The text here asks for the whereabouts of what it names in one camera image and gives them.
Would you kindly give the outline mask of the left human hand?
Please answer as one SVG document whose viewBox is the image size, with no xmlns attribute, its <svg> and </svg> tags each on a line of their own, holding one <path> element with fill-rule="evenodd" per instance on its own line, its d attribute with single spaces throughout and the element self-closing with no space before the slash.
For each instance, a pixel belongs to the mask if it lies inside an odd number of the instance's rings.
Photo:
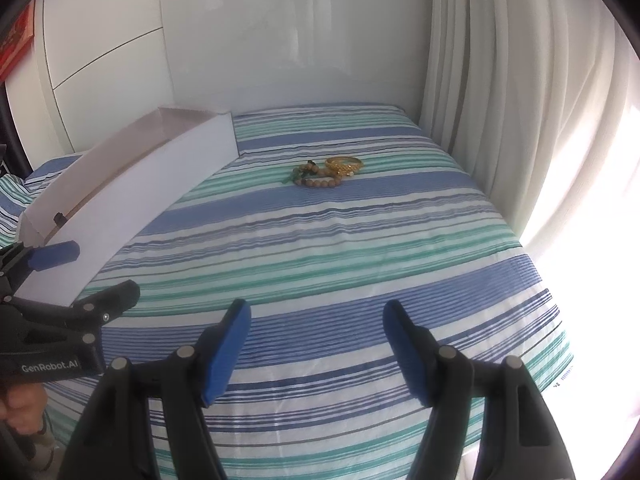
<svg viewBox="0 0 640 480">
<path fill-rule="evenodd" d="M 31 436 L 43 428 L 47 391 L 41 384 L 12 385 L 1 396 L 1 420 L 18 434 Z"/>
</svg>

